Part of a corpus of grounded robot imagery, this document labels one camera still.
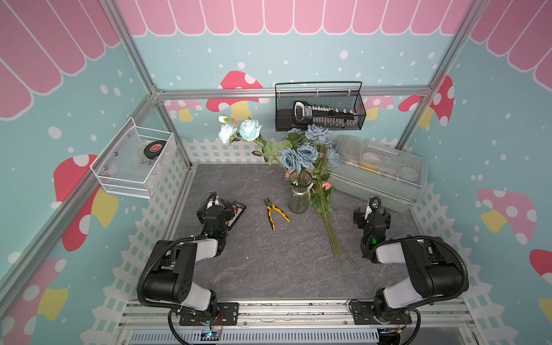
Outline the pink orange flower stem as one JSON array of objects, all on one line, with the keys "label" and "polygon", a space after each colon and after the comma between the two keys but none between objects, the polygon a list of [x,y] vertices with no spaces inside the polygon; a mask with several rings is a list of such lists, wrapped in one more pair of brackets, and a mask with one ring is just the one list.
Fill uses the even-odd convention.
[{"label": "pink orange flower stem", "polygon": [[339,264],[342,280],[344,284],[346,284],[346,273],[345,273],[344,259],[343,259],[344,251],[341,245],[339,244],[339,240],[337,239],[335,228],[331,219],[330,208],[331,208],[330,205],[326,201],[322,201],[320,206],[319,216],[321,217],[321,220],[323,221],[323,225],[326,228],[326,234],[329,237],[329,243],[331,246],[333,256]]},{"label": "pink orange flower stem", "polygon": [[359,268],[357,267],[357,265],[355,264],[355,262],[352,260],[352,258],[347,254],[346,250],[342,247],[343,249],[343,259],[344,259],[344,268],[345,268],[345,264],[346,263],[349,263],[356,271],[359,271]]}]

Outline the pink rose stem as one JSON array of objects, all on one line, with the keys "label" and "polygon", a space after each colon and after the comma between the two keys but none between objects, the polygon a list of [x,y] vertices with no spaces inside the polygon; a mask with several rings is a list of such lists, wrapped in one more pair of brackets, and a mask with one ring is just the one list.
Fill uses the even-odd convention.
[{"label": "pink rose stem", "polygon": [[331,219],[331,203],[329,201],[329,192],[323,187],[316,188],[316,196],[318,197],[316,211],[318,212],[321,220],[326,228],[326,232],[329,236],[330,246],[333,255],[336,259],[340,258],[339,242],[336,237],[334,225]]}]

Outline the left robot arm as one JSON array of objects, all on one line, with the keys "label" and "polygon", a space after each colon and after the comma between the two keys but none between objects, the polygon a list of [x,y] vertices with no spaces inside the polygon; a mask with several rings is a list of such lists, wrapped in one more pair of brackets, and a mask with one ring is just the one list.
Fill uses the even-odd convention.
[{"label": "left robot arm", "polygon": [[244,205],[212,192],[196,213],[202,226],[199,235],[155,243],[138,280],[138,301],[181,315],[189,313],[205,322],[214,320],[219,312],[216,293],[194,283],[195,265],[221,255],[228,233],[244,210]]}]

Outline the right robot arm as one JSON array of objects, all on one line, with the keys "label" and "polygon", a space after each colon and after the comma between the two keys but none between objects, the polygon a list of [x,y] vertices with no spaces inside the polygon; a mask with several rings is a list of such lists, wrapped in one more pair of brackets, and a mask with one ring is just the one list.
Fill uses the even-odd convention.
[{"label": "right robot arm", "polygon": [[366,208],[353,212],[353,223],[363,231],[362,257],[373,264],[404,264],[408,277],[383,287],[372,302],[352,302],[352,312],[379,324],[408,322],[414,308],[451,300],[469,287],[468,269],[461,255],[439,237],[417,235],[387,239],[391,214],[375,196]]}]

